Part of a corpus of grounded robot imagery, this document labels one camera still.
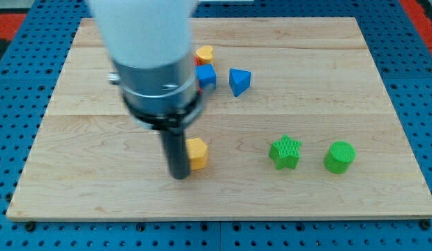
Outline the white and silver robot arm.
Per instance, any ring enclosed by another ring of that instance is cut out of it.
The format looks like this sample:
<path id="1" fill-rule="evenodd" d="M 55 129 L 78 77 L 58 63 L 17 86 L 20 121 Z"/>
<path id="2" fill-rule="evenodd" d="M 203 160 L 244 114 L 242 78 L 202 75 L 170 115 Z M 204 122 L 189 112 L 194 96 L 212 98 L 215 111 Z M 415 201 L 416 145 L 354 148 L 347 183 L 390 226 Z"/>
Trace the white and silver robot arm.
<path id="1" fill-rule="evenodd" d="M 194 0 L 87 0 L 131 115 L 184 130 L 202 110 L 192 55 Z"/>

